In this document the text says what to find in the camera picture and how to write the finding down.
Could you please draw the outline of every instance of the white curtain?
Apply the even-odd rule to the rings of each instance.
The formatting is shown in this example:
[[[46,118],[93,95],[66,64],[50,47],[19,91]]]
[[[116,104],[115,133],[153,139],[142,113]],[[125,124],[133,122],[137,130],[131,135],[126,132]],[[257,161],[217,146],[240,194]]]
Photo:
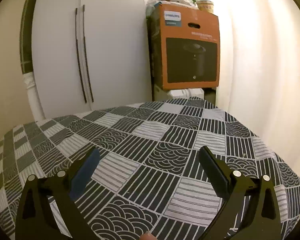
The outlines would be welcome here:
[[[211,0],[220,24],[216,105],[300,176],[300,10],[293,0]]]

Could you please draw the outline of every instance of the cabinet handle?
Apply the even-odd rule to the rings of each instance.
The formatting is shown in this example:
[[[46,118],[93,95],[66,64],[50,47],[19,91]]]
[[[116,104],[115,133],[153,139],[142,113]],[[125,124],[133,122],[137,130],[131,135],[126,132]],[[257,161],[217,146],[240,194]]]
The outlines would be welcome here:
[[[86,97],[86,93],[84,92],[84,87],[83,87],[80,58],[79,58],[79,47],[78,47],[78,37],[77,37],[77,15],[78,15],[78,8],[75,9],[75,46],[77,49],[77,60],[78,60],[78,68],[79,68],[79,74],[80,74],[82,93],[83,93],[84,101],[85,101],[85,103],[87,103],[87,97]]]
[[[83,47],[84,47],[84,57],[85,57],[86,66],[87,66],[87,75],[88,75],[89,89],[90,89],[90,94],[91,94],[91,100],[92,100],[92,103],[93,103],[94,100],[93,100],[93,93],[92,93],[92,89],[91,89],[90,76],[89,76],[89,67],[88,67],[88,59],[87,59],[86,35],[85,35],[85,32],[84,32],[84,10],[85,10],[85,5],[82,6]]]

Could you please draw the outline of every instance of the bed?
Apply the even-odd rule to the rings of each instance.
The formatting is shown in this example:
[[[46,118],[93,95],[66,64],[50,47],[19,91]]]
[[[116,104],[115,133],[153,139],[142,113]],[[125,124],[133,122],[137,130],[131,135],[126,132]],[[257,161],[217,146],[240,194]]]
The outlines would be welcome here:
[[[222,204],[197,159],[203,145],[246,176],[270,176],[282,238],[287,236],[300,217],[300,178],[236,118],[198,97],[14,127],[0,141],[0,226],[14,239],[18,201],[30,174],[52,176],[97,147],[100,163],[75,202],[96,234],[139,239],[151,231],[159,240],[197,239]],[[49,202],[60,231],[70,236],[53,197]],[[229,235],[248,202],[247,196]]]

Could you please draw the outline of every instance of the blue gripper pad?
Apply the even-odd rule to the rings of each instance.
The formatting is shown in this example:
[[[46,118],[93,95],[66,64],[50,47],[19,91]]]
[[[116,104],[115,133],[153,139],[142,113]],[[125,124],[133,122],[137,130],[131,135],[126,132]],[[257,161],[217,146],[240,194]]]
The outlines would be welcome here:
[[[71,180],[69,197],[72,201],[76,201],[83,194],[87,183],[99,164],[99,161],[100,153],[99,150],[95,148]]]

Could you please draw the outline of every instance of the orange cardboard box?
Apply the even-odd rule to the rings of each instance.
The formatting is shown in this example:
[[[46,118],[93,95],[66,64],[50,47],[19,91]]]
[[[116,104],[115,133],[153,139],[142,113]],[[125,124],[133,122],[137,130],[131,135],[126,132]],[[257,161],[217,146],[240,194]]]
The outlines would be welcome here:
[[[148,20],[151,73],[163,90],[217,87],[220,68],[218,16],[158,4]]]

